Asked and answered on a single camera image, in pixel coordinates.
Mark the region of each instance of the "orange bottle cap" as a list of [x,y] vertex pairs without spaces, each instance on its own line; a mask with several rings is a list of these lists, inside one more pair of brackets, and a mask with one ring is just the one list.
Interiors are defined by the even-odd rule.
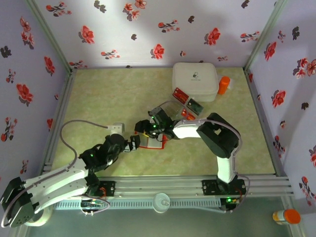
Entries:
[[284,212],[284,218],[290,224],[298,224],[301,221],[301,215],[297,210],[288,209]]
[[226,92],[230,82],[231,80],[229,79],[229,77],[222,77],[221,81],[219,82],[219,89],[217,93],[223,95]]
[[230,82],[231,82],[231,80],[227,76],[222,77],[222,79],[220,81],[220,83],[223,85],[228,85]]

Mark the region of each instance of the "wall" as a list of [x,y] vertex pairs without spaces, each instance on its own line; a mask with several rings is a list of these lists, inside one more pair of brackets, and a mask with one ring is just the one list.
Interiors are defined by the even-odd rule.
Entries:
[[[66,70],[22,0],[2,1],[0,21],[2,195],[11,179],[39,174]],[[0,228],[0,236],[8,231]]]
[[316,222],[316,2],[289,0],[251,66],[309,236]]
[[242,67],[276,0],[34,0],[72,67]]

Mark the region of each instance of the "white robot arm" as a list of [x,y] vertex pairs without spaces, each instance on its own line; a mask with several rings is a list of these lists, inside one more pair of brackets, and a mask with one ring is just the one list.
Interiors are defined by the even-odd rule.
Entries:
[[169,140],[187,137],[201,138],[217,156],[217,183],[223,194],[236,188],[235,154],[241,147],[239,132],[216,113],[206,119],[173,121],[161,107],[148,112],[154,123],[139,121],[135,131],[151,138],[164,134]]
[[[169,140],[201,138],[217,156],[215,188],[221,195],[236,188],[234,158],[240,148],[240,134],[229,123],[215,113],[207,119],[173,121],[161,107],[153,109],[149,115],[155,123],[139,121],[135,131],[156,139],[162,133]],[[111,135],[105,137],[104,144],[84,151],[70,164],[26,181],[20,177],[11,180],[0,199],[5,211],[1,226],[20,226],[44,208],[73,196],[86,194],[95,197],[100,184],[95,172],[108,168],[120,153],[134,151],[140,145],[138,135],[131,136],[130,142],[123,138],[123,124],[107,126],[107,129],[111,130]]]
[[100,183],[95,172],[108,168],[121,152],[134,151],[140,145],[138,135],[131,136],[130,142],[123,138],[123,123],[106,127],[111,135],[104,144],[84,151],[70,164],[25,181],[20,177],[11,180],[0,199],[5,211],[1,226],[20,226],[44,208],[73,196],[93,196]]
[[[192,120],[192,121],[179,121],[173,129],[174,134],[179,138],[196,137],[201,138],[198,133],[198,128],[203,125],[207,119]],[[235,178],[235,171],[233,166],[234,158],[229,156],[228,158],[217,157],[218,172],[217,177],[225,183],[230,183]]]

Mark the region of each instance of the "marble-patterned floor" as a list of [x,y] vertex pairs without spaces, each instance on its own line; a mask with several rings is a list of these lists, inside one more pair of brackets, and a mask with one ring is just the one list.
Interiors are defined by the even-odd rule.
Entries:
[[[251,99],[242,68],[217,68],[235,82],[233,89],[201,103],[201,117],[216,112],[234,126],[243,139],[236,158],[237,171],[245,174],[274,173],[271,158]],[[168,100],[172,93],[172,68],[78,70],[65,121],[86,119],[102,125],[125,123],[125,138],[135,123],[148,119],[147,111]],[[63,136],[78,154],[103,143],[109,131],[85,123],[65,127]],[[73,159],[71,150],[59,140],[53,169]],[[216,174],[216,156],[201,139],[171,140],[163,150],[139,148],[122,153],[118,161],[98,176],[204,175]]]

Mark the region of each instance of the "small box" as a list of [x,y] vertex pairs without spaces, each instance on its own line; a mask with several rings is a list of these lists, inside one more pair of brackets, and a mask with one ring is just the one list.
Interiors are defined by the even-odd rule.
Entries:
[[172,90],[180,88],[197,102],[215,100],[219,84],[211,63],[176,63],[173,66]]

